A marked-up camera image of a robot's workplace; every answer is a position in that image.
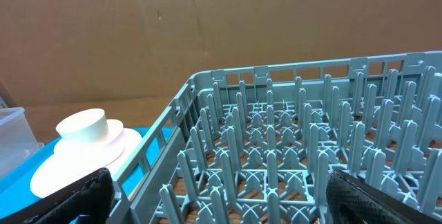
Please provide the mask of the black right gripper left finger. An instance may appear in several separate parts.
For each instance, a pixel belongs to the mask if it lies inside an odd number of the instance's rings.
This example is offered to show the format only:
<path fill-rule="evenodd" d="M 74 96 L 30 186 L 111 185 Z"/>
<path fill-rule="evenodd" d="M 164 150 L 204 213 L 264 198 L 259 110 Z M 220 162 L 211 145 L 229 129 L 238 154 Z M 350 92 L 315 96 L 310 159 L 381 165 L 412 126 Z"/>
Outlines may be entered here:
<path fill-rule="evenodd" d="M 2 223 L 105 223 L 115 190 L 107 168 L 100 168 L 38 202 L 1 219 Z"/>

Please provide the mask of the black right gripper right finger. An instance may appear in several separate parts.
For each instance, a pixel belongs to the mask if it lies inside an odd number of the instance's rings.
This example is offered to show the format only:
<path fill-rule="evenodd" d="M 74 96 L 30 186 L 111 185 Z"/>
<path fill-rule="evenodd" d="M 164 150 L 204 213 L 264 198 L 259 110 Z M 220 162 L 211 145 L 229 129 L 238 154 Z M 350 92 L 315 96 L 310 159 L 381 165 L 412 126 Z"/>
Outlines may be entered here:
<path fill-rule="evenodd" d="M 334 223 L 441 224 L 339 169 L 330 174 L 326 196 Z"/>

